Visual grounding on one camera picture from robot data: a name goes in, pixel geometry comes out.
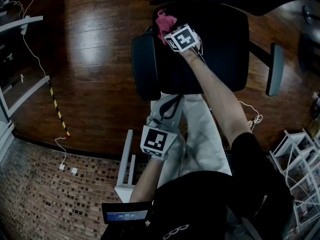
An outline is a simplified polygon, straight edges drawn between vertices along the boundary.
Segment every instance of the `device screen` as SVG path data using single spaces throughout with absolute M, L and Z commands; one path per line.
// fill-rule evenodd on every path
M 106 219 L 109 222 L 144 220 L 147 216 L 147 213 L 148 210 L 138 210 L 129 212 L 107 212 Z

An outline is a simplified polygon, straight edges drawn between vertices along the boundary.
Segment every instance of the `brick-patterned floor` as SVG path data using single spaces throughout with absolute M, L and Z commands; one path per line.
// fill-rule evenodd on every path
M 63 152 L 12 142 L 0 165 L 0 221 L 12 240 L 101 238 L 101 203 L 121 201 L 114 190 L 119 161 L 67 154 L 61 171 L 63 158 Z

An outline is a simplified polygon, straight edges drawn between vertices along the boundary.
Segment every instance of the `pink cloth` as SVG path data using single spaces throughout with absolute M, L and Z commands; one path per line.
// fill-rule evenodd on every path
M 168 43 L 165 39 L 165 37 L 163 36 L 162 32 L 165 31 L 167 33 L 171 32 L 171 28 L 173 27 L 174 24 L 176 24 L 177 22 L 177 18 L 171 16 L 171 15 L 166 15 L 164 13 L 164 9 L 161 9 L 158 11 L 158 18 L 155 20 L 155 22 L 157 23 L 158 27 L 159 27 L 159 34 L 158 34 L 158 38 L 160 38 L 163 42 L 163 44 L 165 46 L 168 46 Z

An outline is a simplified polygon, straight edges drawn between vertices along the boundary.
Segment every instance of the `white pants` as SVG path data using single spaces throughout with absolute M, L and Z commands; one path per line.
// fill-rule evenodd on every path
M 170 147 L 158 188 L 197 171 L 216 171 L 232 175 L 217 126 L 200 94 L 184 95 L 183 115 L 188 126 L 187 141 L 179 134 Z

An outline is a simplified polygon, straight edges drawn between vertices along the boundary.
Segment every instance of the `white wire rack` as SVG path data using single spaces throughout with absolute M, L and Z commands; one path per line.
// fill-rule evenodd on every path
M 270 154 L 294 196 L 295 222 L 291 232 L 299 233 L 320 218 L 320 140 L 313 141 L 304 129 L 284 133 L 285 137 Z

